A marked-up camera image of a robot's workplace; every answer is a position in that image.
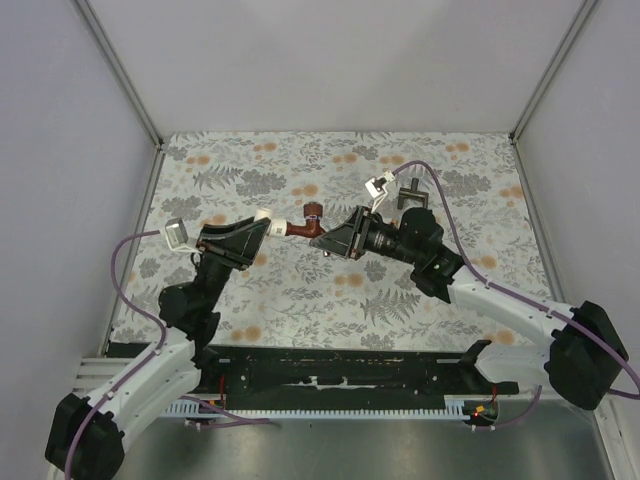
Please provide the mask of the white pipe elbow fitting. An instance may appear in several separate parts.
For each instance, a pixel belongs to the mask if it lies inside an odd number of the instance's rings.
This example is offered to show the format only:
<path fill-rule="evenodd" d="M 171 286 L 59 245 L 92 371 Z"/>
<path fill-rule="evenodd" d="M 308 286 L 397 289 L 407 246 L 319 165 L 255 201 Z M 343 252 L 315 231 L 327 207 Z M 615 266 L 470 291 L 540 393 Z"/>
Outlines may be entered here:
<path fill-rule="evenodd" d="M 271 209 L 259 208 L 256 210 L 254 220 L 268 219 L 270 221 L 267 235 L 270 237 L 285 237 L 287 235 L 288 222 L 277 217 Z"/>

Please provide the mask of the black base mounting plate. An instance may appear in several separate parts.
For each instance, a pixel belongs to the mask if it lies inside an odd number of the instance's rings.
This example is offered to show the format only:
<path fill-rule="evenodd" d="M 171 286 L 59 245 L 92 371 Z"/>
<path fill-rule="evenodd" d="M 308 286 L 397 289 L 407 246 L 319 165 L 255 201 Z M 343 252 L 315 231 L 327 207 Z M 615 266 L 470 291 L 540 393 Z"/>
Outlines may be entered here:
<path fill-rule="evenodd" d="M 211 345 L 195 389 L 227 409 L 442 408 L 463 399 L 514 395 L 460 352 L 295 349 Z"/>

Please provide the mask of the left aluminium frame post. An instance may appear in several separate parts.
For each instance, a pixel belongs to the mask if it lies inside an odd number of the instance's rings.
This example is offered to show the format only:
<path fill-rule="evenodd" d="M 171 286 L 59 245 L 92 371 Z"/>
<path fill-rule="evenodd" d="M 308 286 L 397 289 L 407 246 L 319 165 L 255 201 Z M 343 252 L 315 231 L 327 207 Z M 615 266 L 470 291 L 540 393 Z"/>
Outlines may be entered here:
<path fill-rule="evenodd" d="M 156 149 L 160 149 L 164 143 L 163 135 L 152 120 L 92 3 L 88 0 L 72 0 L 71 4 L 87 27 L 90 36 L 103 56 L 122 94 L 133 109 L 146 136 Z"/>

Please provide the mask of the grey metal faucet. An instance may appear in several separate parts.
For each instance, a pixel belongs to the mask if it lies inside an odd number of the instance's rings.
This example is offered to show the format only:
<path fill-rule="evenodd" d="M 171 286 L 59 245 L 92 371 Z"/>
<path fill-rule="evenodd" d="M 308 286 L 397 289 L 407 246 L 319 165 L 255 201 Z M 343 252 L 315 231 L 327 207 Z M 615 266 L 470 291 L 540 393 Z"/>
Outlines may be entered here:
<path fill-rule="evenodd" d="M 397 197 L 397 209 L 402 211 L 408 203 L 417 203 L 421 208 L 428 207 L 429 193 L 419 189 L 420 180 L 416 177 L 411 179 L 409 187 L 400 187 Z"/>

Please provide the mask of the brown faucet with chrome cap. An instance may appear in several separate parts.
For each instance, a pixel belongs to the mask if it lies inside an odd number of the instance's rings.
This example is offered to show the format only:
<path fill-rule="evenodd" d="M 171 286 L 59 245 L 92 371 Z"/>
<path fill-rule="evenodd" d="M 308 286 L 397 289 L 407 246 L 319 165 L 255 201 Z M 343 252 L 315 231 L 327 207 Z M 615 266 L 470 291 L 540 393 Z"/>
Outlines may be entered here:
<path fill-rule="evenodd" d="M 303 205 L 303 225 L 294 225 L 286 222 L 286 236 L 298 236 L 306 239 L 314 239 L 324 234 L 326 230 L 321 225 L 323 218 L 323 206 L 317 202 L 309 202 Z"/>

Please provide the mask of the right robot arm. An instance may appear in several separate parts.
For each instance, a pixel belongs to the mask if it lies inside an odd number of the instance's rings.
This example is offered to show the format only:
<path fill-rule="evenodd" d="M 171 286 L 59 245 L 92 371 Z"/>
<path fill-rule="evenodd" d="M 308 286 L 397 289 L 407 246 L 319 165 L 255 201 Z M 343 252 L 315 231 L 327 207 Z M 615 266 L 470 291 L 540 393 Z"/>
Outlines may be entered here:
<path fill-rule="evenodd" d="M 457 371 L 460 386 L 469 393 L 481 393 L 492 383 L 517 382 L 551 388 L 571 404 L 593 410 L 620 373 L 631 370 L 602 307 L 546 301 L 494 282 L 446 247 L 443 235 L 427 208 L 411 208 L 392 225 L 359 206 L 310 245 L 344 259 L 374 253 L 408 264 L 411 281 L 424 295 L 474 310 L 528 339 L 523 346 L 476 342 L 467 352 L 469 362 Z"/>

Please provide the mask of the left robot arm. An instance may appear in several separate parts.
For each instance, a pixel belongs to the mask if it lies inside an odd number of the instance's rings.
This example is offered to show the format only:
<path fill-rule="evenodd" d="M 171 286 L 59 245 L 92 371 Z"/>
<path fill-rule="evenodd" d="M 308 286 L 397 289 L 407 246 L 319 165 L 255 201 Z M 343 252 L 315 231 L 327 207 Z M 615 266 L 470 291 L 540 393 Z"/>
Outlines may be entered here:
<path fill-rule="evenodd" d="M 45 457 L 65 478 L 113 478 L 171 403 L 194 389 L 216 388 L 220 368 L 208 350 L 220 321 L 215 306 L 232 272 L 254 263 L 270 229 L 268 211 L 260 210 L 230 225 L 205 226 L 195 239 L 179 218 L 159 230 L 170 251 L 191 255 L 195 277 L 161 291 L 159 315 L 142 314 L 158 327 L 157 340 L 101 386 L 57 405 Z"/>

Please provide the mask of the floral patterned table mat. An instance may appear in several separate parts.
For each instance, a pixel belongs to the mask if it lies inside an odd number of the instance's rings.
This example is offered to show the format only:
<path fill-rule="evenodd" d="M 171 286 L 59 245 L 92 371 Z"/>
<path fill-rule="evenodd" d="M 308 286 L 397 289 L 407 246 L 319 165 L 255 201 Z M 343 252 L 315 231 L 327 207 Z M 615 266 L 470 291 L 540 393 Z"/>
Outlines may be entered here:
<path fill-rule="evenodd" d="M 370 199 L 366 181 L 399 170 L 429 193 L 429 207 L 451 249 L 463 249 L 489 278 L 540 297 L 547 278 L 504 134 L 470 133 L 177 133 L 164 162 L 123 305 L 110 338 L 146 343 L 157 327 L 160 291 L 191 280 L 185 254 L 170 251 L 159 230 L 182 218 L 191 236 L 257 208 L 303 222 L 303 205 L 324 208 L 323 226 L 341 224 Z M 377 255 L 324 257 L 299 237 L 267 238 L 254 264 L 231 276 L 217 304 L 215 341 L 228 345 L 375 350 L 462 351 L 487 339 L 523 342 L 513 330 L 468 309 L 421 294 L 410 268 Z"/>

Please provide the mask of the aluminium frame post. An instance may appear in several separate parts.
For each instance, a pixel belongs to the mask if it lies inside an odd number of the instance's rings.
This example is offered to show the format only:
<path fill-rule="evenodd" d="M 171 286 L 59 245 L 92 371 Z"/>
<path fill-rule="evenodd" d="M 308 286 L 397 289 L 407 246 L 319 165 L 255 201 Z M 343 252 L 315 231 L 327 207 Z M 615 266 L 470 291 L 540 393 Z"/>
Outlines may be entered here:
<path fill-rule="evenodd" d="M 559 75 L 573 48 L 601 4 L 600 0 L 583 0 L 537 81 L 532 94 L 519 115 L 509 138 L 516 145 Z"/>
<path fill-rule="evenodd" d="M 152 120 L 92 3 L 88 0 L 72 0 L 71 4 L 87 27 L 90 36 L 103 56 L 122 94 L 133 109 L 146 136 L 156 149 L 160 149 L 164 143 L 163 135 Z"/>

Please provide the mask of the aluminium rail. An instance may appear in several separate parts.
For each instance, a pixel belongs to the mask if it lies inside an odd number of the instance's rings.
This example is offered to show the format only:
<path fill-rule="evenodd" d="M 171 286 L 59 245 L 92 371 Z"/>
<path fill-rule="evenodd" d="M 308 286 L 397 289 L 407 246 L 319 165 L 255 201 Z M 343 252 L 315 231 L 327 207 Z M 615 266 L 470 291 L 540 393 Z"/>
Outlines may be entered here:
<path fill-rule="evenodd" d="M 131 358 L 84 358 L 72 387 L 74 394 L 86 394 L 108 383 L 132 362 Z"/>

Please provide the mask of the right aluminium frame post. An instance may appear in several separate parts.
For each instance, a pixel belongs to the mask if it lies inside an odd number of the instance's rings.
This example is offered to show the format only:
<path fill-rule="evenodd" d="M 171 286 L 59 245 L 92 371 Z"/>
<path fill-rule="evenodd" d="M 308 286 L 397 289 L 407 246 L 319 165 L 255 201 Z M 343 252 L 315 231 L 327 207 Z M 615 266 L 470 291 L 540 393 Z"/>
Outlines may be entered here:
<path fill-rule="evenodd" d="M 516 145 L 559 75 L 573 48 L 601 4 L 600 0 L 583 0 L 537 81 L 532 94 L 519 115 L 509 138 Z"/>

